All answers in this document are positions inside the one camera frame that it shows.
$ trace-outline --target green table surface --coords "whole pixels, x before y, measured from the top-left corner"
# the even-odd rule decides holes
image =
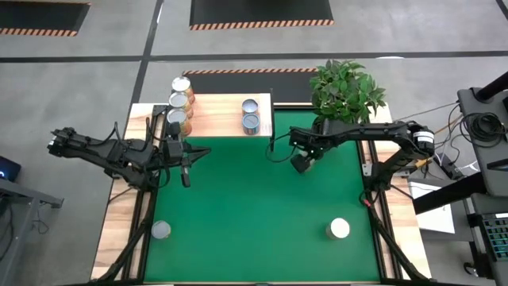
[[[314,118],[277,111],[276,134]],[[274,157],[291,152],[288,138],[276,142]],[[192,166],[191,187],[175,168],[159,190],[154,220],[168,222],[171,235],[150,240],[146,282],[379,281],[354,142],[298,174],[289,161],[266,159],[268,138],[188,141],[212,152]],[[326,236],[334,218],[349,222],[349,236]]]

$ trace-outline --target gray floor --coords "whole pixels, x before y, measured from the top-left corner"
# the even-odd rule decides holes
[[[207,32],[189,30],[190,2],[166,0],[153,55],[508,50],[508,21],[494,0],[330,0],[334,26]],[[0,36],[0,57],[140,56],[155,3],[92,0],[77,37]],[[185,70],[311,68],[323,62],[152,62],[140,102],[165,102],[171,78]],[[359,62],[387,89],[394,119],[454,102],[457,90],[481,87],[508,67],[508,57]],[[32,233],[16,285],[69,284],[90,277],[111,180],[83,161],[52,157],[45,147],[55,128],[73,126],[94,137],[106,136],[114,121],[123,129],[139,67],[138,62],[0,64],[0,155],[23,165],[21,184],[66,199],[61,210],[41,212],[51,230]],[[438,129],[450,110],[413,119]],[[466,141],[455,143],[462,150],[458,166],[475,160]],[[456,155],[449,147],[446,153]],[[442,176],[436,168],[432,172]],[[425,250],[439,281],[494,284],[464,273],[462,264],[471,254],[463,243],[425,242]]]

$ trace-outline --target wooden platform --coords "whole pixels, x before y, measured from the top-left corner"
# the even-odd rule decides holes
[[[153,104],[138,103],[134,104],[131,110],[125,138],[144,139],[145,118],[152,113]],[[378,109],[377,117],[371,116],[372,122],[391,122],[390,111],[388,107]],[[156,129],[156,134],[160,134],[160,126]],[[392,142],[377,141],[375,143],[380,161],[385,161],[393,153],[398,151],[398,146]],[[371,161],[367,142],[363,142],[366,160]],[[407,180],[394,178],[392,184],[400,187],[409,193]],[[111,196],[124,191],[127,188],[122,180],[114,182]],[[145,202],[148,202],[149,194],[145,195]],[[99,278],[111,266],[118,254],[125,247],[128,237],[130,223],[133,217],[133,208],[136,201],[136,192],[131,191],[115,199],[106,210],[106,218],[102,228],[102,235],[98,244],[98,251],[95,258],[91,279]],[[413,204],[397,191],[387,191],[387,202],[390,210],[391,221],[394,229],[395,239],[404,253],[423,275],[430,277],[429,265],[425,255],[425,249],[421,240],[420,230],[414,213]],[[391,268],[391,256],[386,244],[383,243],[383,256],[389,277],[393,277]],[[134,252],[131,277],[136,276],[137,261],[140,252],[140,244]]]
[[[194,116],[190,119],[192,132],[187,137],[271,136],[270,94],[195,95],[195,97],[196,101],[192,105]],[[254,99],[258,104],[260,131],[256,135],[245,134],[242,127],[241,105],[246,99]],[[125,138],[144,139],[145,119],[152,116],[154,105],[155,103],[133,104]]]

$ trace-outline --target green plant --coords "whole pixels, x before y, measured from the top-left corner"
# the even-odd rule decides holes
[[[317,67],[317,75],[310,79],[310,87],[318,120],[365,122],[371,113],[368,107],[371,106],[376,114],[378,106],[386,106],[383,101],[385,89],[378,87],[370,75],[361,71],[363,69],[363,65],[351,60],[328,60],[324,67]]]

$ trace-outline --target stacked cans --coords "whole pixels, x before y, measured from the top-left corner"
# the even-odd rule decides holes
[[[245,100],[241,105],[241,109],[243,114],[241,124],[244,128],[245,134],[257,134],[260,131],[260,117],[257,114],[258,105],[256,100]]]
[[[192,104],[196,101],[191,81],[185,76],[179,76],[171,83],[171,89],[169,105],[173,108],[167,113],[167,122],[178,122],[182,135],[187,136],[192,132],[189,120],[194,116]]]

